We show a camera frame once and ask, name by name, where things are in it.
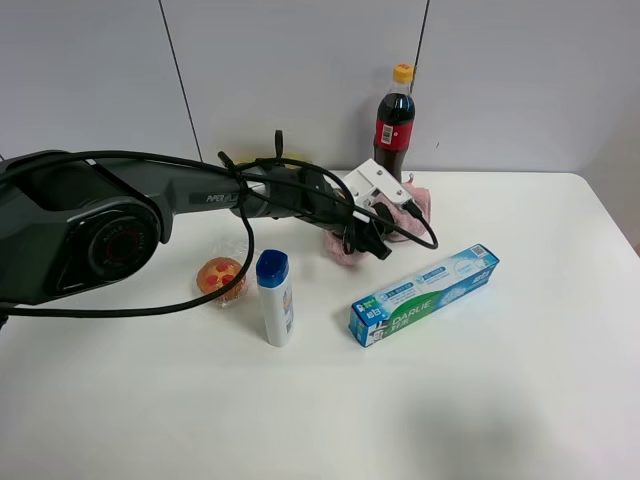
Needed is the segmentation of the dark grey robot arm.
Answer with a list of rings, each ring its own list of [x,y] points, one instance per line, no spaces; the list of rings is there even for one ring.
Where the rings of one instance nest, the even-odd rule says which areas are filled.
[[[216,210],[294,217],[350,251],[390,254],[385,222],[359,219],[313,166],[44,151],[1,167],[1,299],[39,305],[121,281],[169,241],[176,216]]]

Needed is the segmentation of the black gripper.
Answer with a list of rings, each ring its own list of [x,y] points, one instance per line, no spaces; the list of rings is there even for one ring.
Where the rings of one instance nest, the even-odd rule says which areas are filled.
[[[337,198],[346,199],[346,197],[332,178],[320,175],[319,179],[321,180],[319,190],[331,196],[331,199],[319,197],[320,223],[342,240],[344,250],[360,250],[361,253],[369,253],[379,260],[385,260],[391,254],[391,249],[383,239],[384,227],[391,231],[392,229],[369,216],[368,222],[356,218],[354,212],[350,213],[345,205],[337,201]],[[389,223],[394,223],[392,219],[379,216],[374,207],[369,212]]]

